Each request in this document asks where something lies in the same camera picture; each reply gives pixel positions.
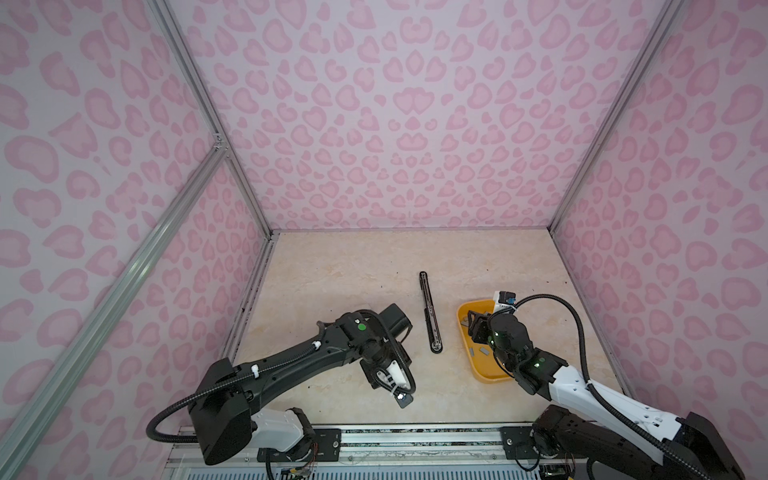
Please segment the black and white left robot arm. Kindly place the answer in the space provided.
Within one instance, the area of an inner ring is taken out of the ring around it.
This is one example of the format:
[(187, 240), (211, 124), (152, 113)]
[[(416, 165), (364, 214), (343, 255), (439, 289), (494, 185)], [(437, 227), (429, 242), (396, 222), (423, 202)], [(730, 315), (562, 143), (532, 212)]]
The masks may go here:
[(416, 382), (402, 341), (412, 328), (395, 304), (380, 313), (360, 309), (319, 323), (312, 338), (266, 358), (239, 365), (218, 360), (194, 393), (149, 421), (146, 435), (160, 443), (196, 444), (207, 465), (250, 445), (302, 459), (316, 437), (311, 422), (300, 408), (276, 411), (268, 404), (321, 373), (358, 363), (371, 388), (407, 407)]

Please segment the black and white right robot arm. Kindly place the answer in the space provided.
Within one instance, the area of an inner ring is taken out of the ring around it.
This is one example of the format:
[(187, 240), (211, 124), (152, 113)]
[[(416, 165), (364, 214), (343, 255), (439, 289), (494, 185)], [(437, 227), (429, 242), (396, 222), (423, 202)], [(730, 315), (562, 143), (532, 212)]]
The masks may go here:
[(528, 441), (540, 456), (582, 456), (634, 479), (744, 478), (708, 419), (694, 412), (679, 417), (586, 379), (566, 360), (535, 347), (512, 310), (471, 311), (463, 323), (505, 374), (549, 401)]

